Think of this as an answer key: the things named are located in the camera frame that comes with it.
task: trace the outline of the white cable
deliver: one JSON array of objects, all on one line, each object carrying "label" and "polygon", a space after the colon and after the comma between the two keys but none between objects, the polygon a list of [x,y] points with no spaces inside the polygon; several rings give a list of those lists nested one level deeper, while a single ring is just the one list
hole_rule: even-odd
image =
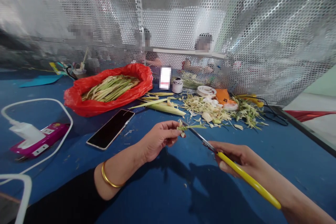
[{"label": "white cable", "polygon": [[22,174],[0,174],[0,179],[18,179],[24,183],[22,200],[20,203],[19,211],[16,216],[15,224],[22,224],[26,215],[26,210],[29,202],[30,193],[32,191],[32,180],[28,175]]},{"label": "white cable", "polygon": [[[44,161],[46,161],[47,159],[51,158],[53,155],[56,154],[56,152],[60,149],[60,147],[62,146],[64,140],[66,139],[67,135],[69,134],[71,128],[72,128],[72,125],[74,124],[73,122],[73,119],[71,117],[71,115],[68,113],[68,111],[66,110],[66,108],[63,106],[63,104],[58,101],[58,100],[55,100],[55,99],[50,99],[50,98],[40,98],[40,99],[33,99],[33,100],[26,100],[26,101],[19,101],[19,102],[16,102],[16,103],[13,103],[13,104],[10,104],[6,107],[4,107],[2,110],[1,110],[1,114],[3,115],[3,117],[5,117],[7,120],[10,121],[10,123],[12,124],[15,124],[17,121],[13,120],[12,118],[10,118],[6,113],[5,113],[5,110],[8,109],[9,107],[12,107],[12,106],[15,106],[15,105],[18,105],[18,104],[22,104],[22,103],[27,103],[27,102],[35,102],[35,101],[39,101],[39,100],[51,100],[51,101],[54,101],[54,102],[57,102],[58,104],[60,104],[60,106],[62,107],[62,109],[64,110],[64,112],[66,113],[66,115],[69,117],[70,119],[70,127],[68,129],[68,131],[66,132],[66,134],[64,135],[63,139],[61,140],[61,142],[59,143],[58,147],[56,148],[56,150],[51,153],[48,157],[46,157],[45,159],[41,160],[40,162],[37,162],[36,164],[32,165],[31,167],[27,168],[26,170],[20,172],[19,174],[24,174],[26,173],[27,171],[33,169],[34,167],[38,166],[39,164],[42,164]],[[5,181],[2,181],[0,182],[0,186],[3,185],[3,184],[6,184],[7,182],[11,181],[11,179],[7,179]]]}]

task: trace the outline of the metal sheet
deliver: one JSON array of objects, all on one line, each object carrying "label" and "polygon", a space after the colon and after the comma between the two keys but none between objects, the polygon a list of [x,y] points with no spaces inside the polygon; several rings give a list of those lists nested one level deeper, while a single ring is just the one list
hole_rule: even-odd
[{"label": "metal sheet", "polygon": [[[144,46],[195,50],[199,36],[211,34],[210,53],[223,59],[150,53],[147,60],[171,65],[186,87],[256,93],[285,106],[336,61],[336,0],[0,0],[0,9],[7,67],[81,62],[88,51],[86,67],[96,74],[144,62]],[[183,69],[188,60],[201,71]]]}]

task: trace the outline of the bracelet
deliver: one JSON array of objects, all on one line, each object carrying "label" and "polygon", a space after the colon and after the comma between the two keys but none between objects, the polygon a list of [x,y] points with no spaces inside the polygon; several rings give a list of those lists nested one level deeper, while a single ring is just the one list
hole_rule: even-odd
[{"label": "bracelet", "polygon": [[124,184],[122,184],[122,185],[115,185],[115,184],[113,184],[107,177],[106,177],[106,174],[105,174],[105,163],[106,163],[106,161],[103,163],[103,165],[101,166],[101,174],[102,174],[102,176],[103,176],[103,178],[104,178],[104,180],[105,180],[105,182],[106,183],[108,183],[108,184],[110,184],[110,186],[112,186],[112,187],[114,187],[114,188],[120,188],[120,187],[123,187],[124,185],[125,185],[125,183]]}]

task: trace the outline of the white container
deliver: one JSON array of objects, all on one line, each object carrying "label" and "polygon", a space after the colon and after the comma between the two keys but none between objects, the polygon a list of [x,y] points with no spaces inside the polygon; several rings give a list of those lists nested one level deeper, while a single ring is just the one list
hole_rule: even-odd
[{"label": "white container", "polygon": [[172,87],[172,91],[174,93],[181,93],[182,92],[182,88],[183,88],[183,80],[181,78],[176,78],[173,81],[173,87]]},{"label": "white container", "polygon": [[198,86],[196,93],[200,96],[215,95],[217,91],[209,86]]}]

